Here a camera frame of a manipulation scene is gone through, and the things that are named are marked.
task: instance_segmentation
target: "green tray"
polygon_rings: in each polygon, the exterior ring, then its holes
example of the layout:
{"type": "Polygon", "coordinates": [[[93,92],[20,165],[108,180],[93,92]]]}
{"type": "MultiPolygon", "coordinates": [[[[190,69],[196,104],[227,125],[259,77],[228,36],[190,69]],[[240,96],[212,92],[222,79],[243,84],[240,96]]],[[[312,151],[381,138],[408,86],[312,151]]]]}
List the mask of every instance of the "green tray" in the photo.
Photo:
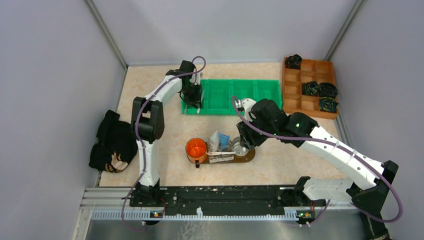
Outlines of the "green tray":
{"type": "MultiPolygon", "coordinates": [[[[204,91],[200,115],[236,115],[231,104],[231,96],[242,100],[250,98],[255,101],[262,99],[274,100],[281,108],[283,100],[278,80],[245,80],[245,79],[202,79],[204,91]]],[[[181,112],[184,114],[186,103],[181,101],[181,112]]],[[[187,107],[188,115],[198,114],[197,108],[187,107]]]]}

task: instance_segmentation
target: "gray wall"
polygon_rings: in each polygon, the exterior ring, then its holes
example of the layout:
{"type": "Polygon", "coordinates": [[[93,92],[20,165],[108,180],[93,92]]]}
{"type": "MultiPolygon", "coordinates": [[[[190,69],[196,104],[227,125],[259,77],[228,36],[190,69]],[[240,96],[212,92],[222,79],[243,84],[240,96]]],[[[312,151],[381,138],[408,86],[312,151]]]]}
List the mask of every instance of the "gray wall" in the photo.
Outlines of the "gray wall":
{"type": "Polygon", "coordinates": [[[323,59],[355,0],[95,0],[129,65],[323,59]]]}
{"type": "Polygon", "coordinates": [[[69,239],[123,69],[82,0],[0,1],[0,239],[69,239]]]}
{"type": "MultiPolygon", "coordinates": [[[[399,164],[393,185],[405,213],[387,224],[395,239],[423,238],[423,10],[420,0],[367,1],[332,59],[354,145],[399,164]]],[[[391,195],[383,210],[396,215],[391,195]]]]}

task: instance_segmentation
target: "wooden compartment tray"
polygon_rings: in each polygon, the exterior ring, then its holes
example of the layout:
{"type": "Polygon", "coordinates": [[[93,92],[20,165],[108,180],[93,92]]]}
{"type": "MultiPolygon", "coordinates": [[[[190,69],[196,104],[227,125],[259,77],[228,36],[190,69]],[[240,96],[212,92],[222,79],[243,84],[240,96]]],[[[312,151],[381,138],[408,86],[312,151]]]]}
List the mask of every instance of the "wooden compartment tray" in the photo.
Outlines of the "wooden compartment tray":
{"type": "Polygon", "coordinates": [[[282,64],[282,109],[288,114],[301,112],[310,117],[335,119],[339,110],[336,110],[336,112],[321,111],[320,97],[302,95],[302,83],[316,81],[318,84],[331,83],[337,86],[333,63],[331,61],[303,59],[299,70],[286,68],[285,62],[286,57],[282,64]]]}

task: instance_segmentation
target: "orange container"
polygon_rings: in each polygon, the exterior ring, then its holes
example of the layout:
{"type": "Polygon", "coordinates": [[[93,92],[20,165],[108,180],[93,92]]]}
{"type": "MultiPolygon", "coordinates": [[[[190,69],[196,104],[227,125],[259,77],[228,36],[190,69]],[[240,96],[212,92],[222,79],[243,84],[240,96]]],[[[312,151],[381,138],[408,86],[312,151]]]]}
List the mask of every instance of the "orange container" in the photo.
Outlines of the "orange container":
{"type": "Polygon", "coordinates": [[[192,138],[185,145],[185,152],[187,153],[187,158],[192,163],[198,161],[199,164],[203,163],[206,160],[207,147],[205,141],[200,138],[192,138]]]}

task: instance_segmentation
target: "black garment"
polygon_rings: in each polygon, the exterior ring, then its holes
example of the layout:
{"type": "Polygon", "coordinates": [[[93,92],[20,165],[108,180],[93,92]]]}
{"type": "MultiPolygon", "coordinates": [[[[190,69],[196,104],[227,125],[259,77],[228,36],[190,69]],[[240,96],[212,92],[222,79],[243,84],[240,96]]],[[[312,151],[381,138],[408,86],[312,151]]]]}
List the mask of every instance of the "black garment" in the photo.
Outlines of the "black garment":
{"type": "Polygon", "coordinates": [[[301,69],[302,57],[295,54],[285,59],[284,66],[287,69],[301,69]]]}
{"type": "Polygon", "coordinates": [[[122,172],[137,154],[136,135],[128,122],[119,121],[120,115],[108,110],[97,130],[96,143],[90,154],[89,166],[112,173],[122,172]]]}

